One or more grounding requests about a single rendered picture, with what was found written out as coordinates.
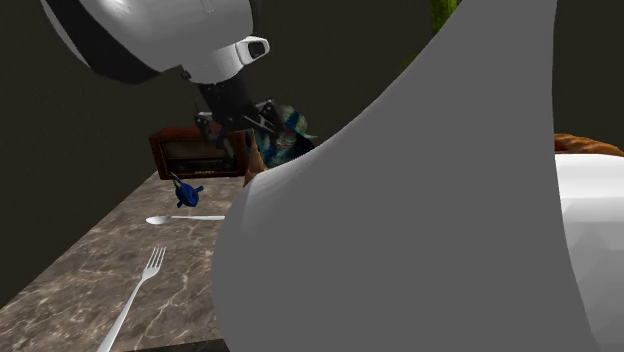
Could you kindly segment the silver fork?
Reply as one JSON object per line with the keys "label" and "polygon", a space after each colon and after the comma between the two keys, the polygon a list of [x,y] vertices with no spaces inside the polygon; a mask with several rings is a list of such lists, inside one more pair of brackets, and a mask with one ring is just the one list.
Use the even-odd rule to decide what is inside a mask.
{"label": "silver fork", "polygon": [[130,308],[134,302],[134,299],[138,293],[138,291],[140,290],[141,286],[150,278],[154,277],[159,271],[160,268],[162,266],[163,260],[164,260],[164,256],[166,253],[166,248],[165,247],[155,247],[152,250],[152,253],[150,255],[150,258],[144,268],[144,270],[142,271],[141,274],[141,278],[138,281],[138,283],[136,284],[135,288],[133,289],[129,299],[127,300],[126,304],[124,305],[123,309],[121,310],[121,312],[119,313],[118,317],[116,318],[115,322],[113,323],[113,325],[111,326],[111,328],[109,329],[108,333],[106,334],[105,338],[102,340],[102,342],[100,343],[100,345],[98,346],[96,352],[110,352],[116,337],[118,336],[121,327],[130,311]]}

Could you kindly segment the orange brown ribbed object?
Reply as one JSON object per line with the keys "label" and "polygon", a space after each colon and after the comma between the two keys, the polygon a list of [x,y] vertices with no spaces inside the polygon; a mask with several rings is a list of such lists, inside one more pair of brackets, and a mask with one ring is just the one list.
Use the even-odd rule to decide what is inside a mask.
{"label": "orange brown ribbed object", "polygon": [[560,154],[604,154],[624,157],[624,151],[614,145],[565,133],[554,135],[554,146],[555,152]]}

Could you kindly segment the blue bird figure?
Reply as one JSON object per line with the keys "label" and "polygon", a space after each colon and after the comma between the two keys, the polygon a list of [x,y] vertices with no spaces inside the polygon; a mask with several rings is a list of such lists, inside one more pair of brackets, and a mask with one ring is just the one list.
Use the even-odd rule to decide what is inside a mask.
{"label": "blue bird figure", "polygon": [[196,207],[200,200],[200,193],[204,190],[204,187],[200,185],[194,188],[184,183],[177,175],[172,174],[172,177],[175,186],[175,195],[178,199],[176,206],[178,208],[182,206]]}

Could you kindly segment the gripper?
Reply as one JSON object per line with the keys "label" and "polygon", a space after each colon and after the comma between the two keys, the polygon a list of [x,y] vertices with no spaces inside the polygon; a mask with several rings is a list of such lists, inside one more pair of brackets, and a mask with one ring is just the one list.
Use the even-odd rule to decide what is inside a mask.
{"label": "gripper", "polygon": [[253,103],[242,72],[222,82],[198,84],[198,88],[210,112],[198,112],[195,124],[202,138],[223,150],[226,157],[234,156],[226,131],[253,127],[265,132],[271,141],[284,134],[286,127],[275,101]]}

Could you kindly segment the blue green patterned figure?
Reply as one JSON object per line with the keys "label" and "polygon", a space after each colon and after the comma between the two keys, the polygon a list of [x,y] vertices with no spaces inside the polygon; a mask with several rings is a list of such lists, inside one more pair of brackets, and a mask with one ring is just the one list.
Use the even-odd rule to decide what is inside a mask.
{"label": "blue green patterned figure", "polygon": [[[271,141],[265,132],[253,129],[258,149],[268,168],[290,162],[315,148],[312,142],[314,136],[306,132],[307,121],[305,117],[291,106],[280,106],[278,109],[281,111],[281,117],[286,127],[284,134],[279,139]],[[247,130],[245,134],[248,157],[250,153],[249,132],[250,130]]]}

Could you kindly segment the silver spoon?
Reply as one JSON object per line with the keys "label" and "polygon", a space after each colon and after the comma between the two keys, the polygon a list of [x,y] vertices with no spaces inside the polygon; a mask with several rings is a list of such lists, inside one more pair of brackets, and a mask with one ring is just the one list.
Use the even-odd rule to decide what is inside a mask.
{"label": "silver spoon", "polygon": [[223,215],[213,216],[213,215],[200,215],[200,216],[151,216],[145,219],[148,224],[151,225],[164,225],[169,223],[171,220],[201,220],[201,221],[221,221],[224,220],[225,217]]}

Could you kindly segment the green plant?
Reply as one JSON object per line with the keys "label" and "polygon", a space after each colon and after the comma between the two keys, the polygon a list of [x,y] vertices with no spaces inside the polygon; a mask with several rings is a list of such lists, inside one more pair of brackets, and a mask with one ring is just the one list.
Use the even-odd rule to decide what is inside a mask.
{"label": "green plant", "polygon": [[[429,0],[429,2],[432,19],[431,39],[433,39],[447,22],[447,20],[456,11],[458,5],[462,2],[462,0]],[[418,57],[420,51],[410,54],[405,60],[402,61],[398,71],[399,74],[401,74],[408,68],[411,62]]]}

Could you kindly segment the brown wooden radio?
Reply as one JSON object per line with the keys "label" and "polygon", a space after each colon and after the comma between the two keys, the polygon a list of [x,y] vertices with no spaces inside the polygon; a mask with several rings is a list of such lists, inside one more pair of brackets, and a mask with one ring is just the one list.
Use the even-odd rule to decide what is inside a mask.
{"label": "brown wooden radio", "polygon": [[197,127],[164,128],[149,137],[161,180],[244,176],[249,157],[245,132],[229,134],[224,149],[205,140]]}

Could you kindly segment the brown cone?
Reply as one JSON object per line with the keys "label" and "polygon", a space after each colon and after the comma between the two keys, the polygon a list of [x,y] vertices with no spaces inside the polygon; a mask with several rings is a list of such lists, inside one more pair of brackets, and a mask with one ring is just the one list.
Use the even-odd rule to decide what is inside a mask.
{"label": "brown cone", "polygon": [[254,130],[251,129],[249,132],[250,136],[250,153],[248,157],[248,167],[244,177],[244,184],[246,186],[249,184],[258,174],[266,171],[268,167],[264,163],[262,158],[262,154],[260,153],[257,145],[257,141],[255,138]]}

